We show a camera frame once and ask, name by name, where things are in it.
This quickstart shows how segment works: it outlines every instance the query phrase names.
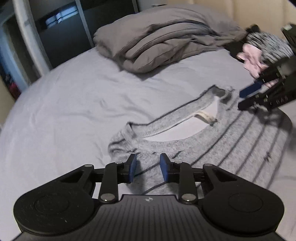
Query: black robotic gripper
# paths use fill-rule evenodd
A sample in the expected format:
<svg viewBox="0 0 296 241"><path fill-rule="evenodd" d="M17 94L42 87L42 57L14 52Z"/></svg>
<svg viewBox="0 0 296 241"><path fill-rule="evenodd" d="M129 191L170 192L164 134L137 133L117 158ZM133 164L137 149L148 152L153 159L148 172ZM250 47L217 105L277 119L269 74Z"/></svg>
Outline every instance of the black robotic gripper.
<svg viewBox="0 0 296 241"><path fill-rule="evenodd" d="M178 198L118 200L118 184L133 181L136 163L131 154L104 169L86 164L22 195L13 209L22 232L15 240L283 240L275 233L284 214L280 198L212 164L192 168L163 153L161 172L166 183L179 184ZM96 183L102 183L98 199L92 198Z"/></svg>

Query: beige wall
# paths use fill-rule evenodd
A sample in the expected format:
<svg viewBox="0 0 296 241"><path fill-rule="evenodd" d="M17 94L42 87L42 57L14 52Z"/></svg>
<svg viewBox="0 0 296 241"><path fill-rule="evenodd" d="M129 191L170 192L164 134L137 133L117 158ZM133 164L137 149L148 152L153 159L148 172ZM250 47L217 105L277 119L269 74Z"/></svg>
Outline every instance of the beige wall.
<svg viewBox="0 0 296 241"><path fill-rule="evenodd" d="M6 117L14 105L14 100L8 92L5 84L0 77L0 125L3 125Z"/></svg>
<svg viewBox="0 0 296 241"><path fill-rule="evenodd" d="M242 28L258 24L263 31L283 37L281 27L296 23L296 8L288 0L167 0L168 4L197 3L226 13Z"/></svg>

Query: pile of clothes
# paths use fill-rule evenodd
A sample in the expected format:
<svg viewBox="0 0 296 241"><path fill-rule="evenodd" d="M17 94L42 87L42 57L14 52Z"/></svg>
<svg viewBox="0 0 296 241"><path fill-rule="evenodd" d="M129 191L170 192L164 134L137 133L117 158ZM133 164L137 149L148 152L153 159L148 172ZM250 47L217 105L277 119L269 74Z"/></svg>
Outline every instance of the pile of clothes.
<svg viewBox="0 0 296 241"><path fill-rule="evenodd" d="M230 51L232 57L244 62L245 69L249 70L255 79L271 64L294 54L287 41L273 34L261 32L257 25L251 26L246 31L248 35L245 38L229 43L224 47ZM277 83L277 80L266 85L271 87L275 83Z"/></svg>

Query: striped shirt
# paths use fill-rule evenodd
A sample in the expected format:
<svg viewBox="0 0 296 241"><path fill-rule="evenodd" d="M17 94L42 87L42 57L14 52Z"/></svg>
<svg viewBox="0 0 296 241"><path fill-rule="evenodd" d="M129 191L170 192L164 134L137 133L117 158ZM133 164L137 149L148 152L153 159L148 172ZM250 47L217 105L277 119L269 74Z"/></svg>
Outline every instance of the striped shirt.
<svg viewBox="0 0 296 241"><path fill-rule="evenodd" d="M189 138L168 142L148 141L191 113L209 106L219 97L217 122ZM211 86L198 98L164 114L148 124L129 122L108 146L113 161L125 162L137 154L137 169L132 194L177 194L175 183L165 184L159 166L159 155L166 153L174 161L202 168L212 163L264 188L269 188L287 145L292 128L290 119L279 109L267 112L254 107L239 111L238 91Z"/></svg>

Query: black and white striped fabric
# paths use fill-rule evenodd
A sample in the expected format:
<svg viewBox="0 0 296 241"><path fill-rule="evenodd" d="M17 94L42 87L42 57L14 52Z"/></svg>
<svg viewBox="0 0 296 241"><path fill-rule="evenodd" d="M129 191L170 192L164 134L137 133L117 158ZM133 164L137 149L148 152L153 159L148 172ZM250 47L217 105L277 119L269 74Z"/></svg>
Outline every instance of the black and white striped fabric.
<svg viewBox="0 0 296 241"><path fill-rule="evenodd" d="M247 43L262 51L262 62L272 64L284 57L291 57L293 51L289 44L279 37L269 33L250 33Z"/></svg>

